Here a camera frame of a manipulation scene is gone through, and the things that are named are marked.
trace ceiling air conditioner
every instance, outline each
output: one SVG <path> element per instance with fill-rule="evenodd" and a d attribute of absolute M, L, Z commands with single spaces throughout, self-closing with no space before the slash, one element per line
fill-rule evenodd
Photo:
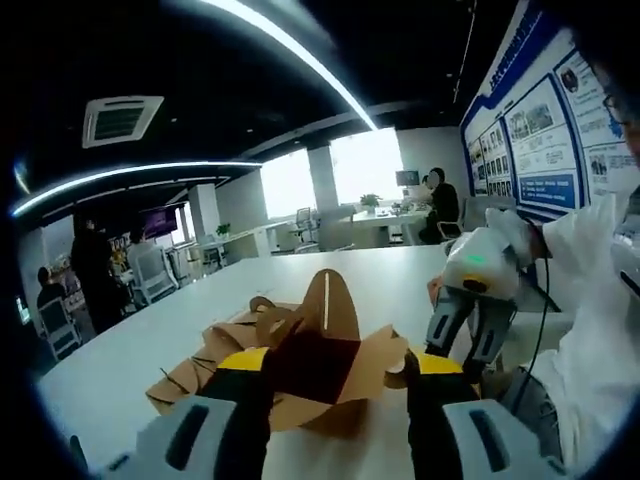
<path fill-rule="evenodd" d="M 140 140 L 164 97 L 113 97 L 87 103 L 82 148 Z"/>

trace glasses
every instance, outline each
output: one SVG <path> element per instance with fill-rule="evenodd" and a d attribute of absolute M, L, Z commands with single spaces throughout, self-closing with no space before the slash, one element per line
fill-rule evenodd
<path fill-rule="evenodd" d="M 607 95 L 602 104 L 609 110 L 613 120 L 620 125 L 629 125 L 631 123 L 631 118 L 627 114 L 626 109 L 622 108 L 622 105 L 615 96 Z"/>

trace display board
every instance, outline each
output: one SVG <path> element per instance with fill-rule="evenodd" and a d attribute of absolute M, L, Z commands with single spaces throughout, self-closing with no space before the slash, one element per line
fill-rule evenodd
<path fill-rule="evenodd" d="M 589 64 L 570 54 L 554 74 L 576 126 L 590 201 L 609 192 L 633 190 L 640 171 L 624 142 L 622 126 L 605 106 L 605 93 Z"/>
<path fill-rule="evenodd" d="M 551 75 L 520 99 L 505 120 L 519 203 L 559 213 L 579 208 L 577 155 Z"/>
<path fill-rule="evenodd" d="M 487 195 L 489 193 L 487 188 L 487 167 L 482 154 L 480 139 L 467 145 L 467 149 L 471 159 L 474 195 Z"/>
<path fill-rule="evenodd" d="M 496 122 L 480 136 L 485 159 L 489 195 L 512 197 L 511 159 L 501 122 Z"/>

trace cardboard box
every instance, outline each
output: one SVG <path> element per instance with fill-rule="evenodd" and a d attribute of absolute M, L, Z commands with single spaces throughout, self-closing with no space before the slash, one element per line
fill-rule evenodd
<path fill-rule="evenodd" d="M 360 339 L 351 295 L 334 270 L 314 276 L 300 305 L 255 297 L 248 312 L 208 328 L 203 338 L 202 349 L 147 391 L 160 413 L 197 393 L 227 356 L 268 346 L 263 374 L 276 392 L 271 430 L 304 426 L 338 437 L 359 433 L 367 401 L 382 393 L 385 372 L 407 350 L 390 325 Z"/>

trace black ceiling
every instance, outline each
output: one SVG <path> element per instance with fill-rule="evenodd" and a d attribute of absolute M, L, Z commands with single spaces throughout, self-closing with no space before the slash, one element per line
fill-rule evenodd
<path fill-rule="evenodd" d="M 246 152 L 265 160 L 366 129 L 353 117 L 255 148 L 352 110 L 286 48 L 201 0 L 21 3 L 28 11 L 12 35 L 11 100 L 16 158 L 31 191 L 113 165 Z M 477 0 L 455 103 L 474 0 L 244 3 L 303 44 L 363 106 L 390 104 L 373 117 L 379 126 L 414 128 L 459 124 L 517 0 Z M 119 95 L 165 101 L 142 140 L 82 149 L 87 101 Z"/>

